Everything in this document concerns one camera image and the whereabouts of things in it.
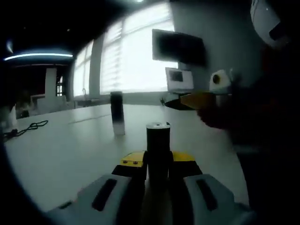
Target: ceiling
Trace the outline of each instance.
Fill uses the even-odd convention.
[[[86,43],[103,33],[106,27],[126,12],[144,7],[157,0],[100,0],[72,3],[40,1],[40,4],[7,6],[0,15],[0,57],[36,49],[62,49],[76,54]]]

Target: ceiling light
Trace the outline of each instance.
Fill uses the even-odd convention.
[[[10,56],[10,57],[5,58],[4,61],[16,59],[16,58],[21,58],[21,57],[28,57],[28,56],[61,56],[61,57],[69,57],[69,58],[72,58],[72,57],[73,57],[73,55],[70,55],[70,54],[59,54],[59,53],[29,53],[29,54],[21,54],[21,55]]]

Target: white table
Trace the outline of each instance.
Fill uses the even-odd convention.
[[[192,154],[203,173],[248,204],[240,162],[225,131],[206,126],[195,111],[163,106],[124,105],[125,136],[113,133],[110,105],[74,109],[18,120],[19,129],[49,120],[38,130],[6,142],[20,183],[42,211],[75,199],[78,191],[111,173],[130,152],[146,150],[146,124],[171,124],[171,149]]]

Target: white wall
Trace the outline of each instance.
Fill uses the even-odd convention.
[[[193,73],[196,90],[208,90],[210,75],[219,69],[234,68],[242,75],[241,85],[249,86],[261,75],[260,50],[262,40],[256,34],[250,6],[214,2],[172,2],[175,31],[201,37],[206,51],[208,66],[183,65]],[[99,95],[101,50],[104,35],[94,41],[90,65],[90,98],[109,102],[108,96]],[[70,96],[73,96],[73,72],[70,79]],[[159,105],[165,93],[124,94],[127,104]]]
[[[46,70],[45,98],[56,96],[56,71],[56,68],[48,68]]]

